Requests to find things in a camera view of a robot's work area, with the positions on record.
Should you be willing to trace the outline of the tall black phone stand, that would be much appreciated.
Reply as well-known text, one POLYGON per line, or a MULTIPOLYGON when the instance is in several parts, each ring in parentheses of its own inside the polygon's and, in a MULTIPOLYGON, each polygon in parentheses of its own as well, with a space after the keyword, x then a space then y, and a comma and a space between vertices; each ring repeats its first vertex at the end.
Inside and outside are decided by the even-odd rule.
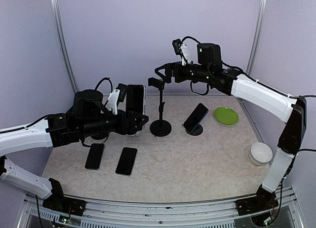
POLYGON ((150 125, 150 132, 157 137, 164 137, 170 134, 172 126, 171 124, 163 119, 163 109, 165 102, 163 101, 163 90, 165 82, 162 79, 151 77, 148 79, 148 86, 155 87, 159 90, 159 119, 155 120, 150 125))

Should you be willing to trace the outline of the blue-edged black smartphone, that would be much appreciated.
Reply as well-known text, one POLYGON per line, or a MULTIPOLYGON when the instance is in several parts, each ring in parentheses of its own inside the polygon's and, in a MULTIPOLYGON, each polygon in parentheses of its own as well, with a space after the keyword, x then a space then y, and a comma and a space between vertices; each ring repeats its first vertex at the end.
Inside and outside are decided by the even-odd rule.
POLYGON ((86 159, 85 169, 98 170, 100 168, 104 144, 92 144, 86 159))

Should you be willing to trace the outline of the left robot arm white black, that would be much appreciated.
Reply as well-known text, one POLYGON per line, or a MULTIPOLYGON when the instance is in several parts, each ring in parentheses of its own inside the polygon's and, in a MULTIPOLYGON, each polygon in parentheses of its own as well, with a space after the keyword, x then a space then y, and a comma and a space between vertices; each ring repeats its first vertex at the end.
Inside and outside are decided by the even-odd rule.
POLYGON ((17 166, 7 155, 36 148, 57 148, 83 142, 87 137, 106 137, 111 132, 133 135, 142 130, 148 116, 117 109, 119 93, 114 96, 115 101, 106 107, 101 92, 80 91, 66 113, 49 114, 33 123, 1 130, 0 180, 40 198, 49 198, 56 209, 65 210, 69 199, 63 195, 59 181, 37 176, 17 166))

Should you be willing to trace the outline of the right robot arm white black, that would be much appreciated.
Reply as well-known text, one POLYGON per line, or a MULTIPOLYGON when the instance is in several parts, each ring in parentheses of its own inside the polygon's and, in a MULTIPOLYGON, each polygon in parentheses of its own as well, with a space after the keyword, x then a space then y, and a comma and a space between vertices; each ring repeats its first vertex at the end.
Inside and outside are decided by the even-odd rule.
POLYGON ((176 55, 181 56, 182 60, 155 69, 155 73, 166 83, 186 80, 206 83, 208 87, 228 96, 246 100, 267 110, 285 123, 270 171, 257 190, 260 193, 252 200, 255 209, 265 209, 272 201, 271 193, 278 188, 301 147, 307 127, 305 97, 280 92, 252 79, 238 67, 227 66, 224 69, 225 63, 217 44, 198 43, 196 64, 191 61, 188 49, 179 39, 172 44, 176 55))

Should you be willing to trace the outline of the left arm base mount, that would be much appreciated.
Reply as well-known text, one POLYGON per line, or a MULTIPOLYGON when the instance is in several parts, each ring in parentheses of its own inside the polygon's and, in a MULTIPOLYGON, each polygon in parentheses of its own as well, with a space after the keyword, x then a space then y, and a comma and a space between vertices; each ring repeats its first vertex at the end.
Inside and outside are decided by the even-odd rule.
POLYGON ((86 202, 81 199, 64 196, 60 182, 53 178, 49 178, 48 180, 52 186, 52 194, 43 200, 42 206, 53 211, 82 217, 86 202))

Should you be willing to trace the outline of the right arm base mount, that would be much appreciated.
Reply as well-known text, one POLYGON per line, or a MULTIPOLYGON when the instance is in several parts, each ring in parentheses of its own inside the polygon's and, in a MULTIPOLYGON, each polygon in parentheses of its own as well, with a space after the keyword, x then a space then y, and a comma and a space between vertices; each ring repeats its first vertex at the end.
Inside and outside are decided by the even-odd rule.
POLYGON ((235 203, 239 216, 265 211, 273 206, 278 207, 276 193, 265 190, 262 185, 257 189, 255 196, 238 199, 235 203))

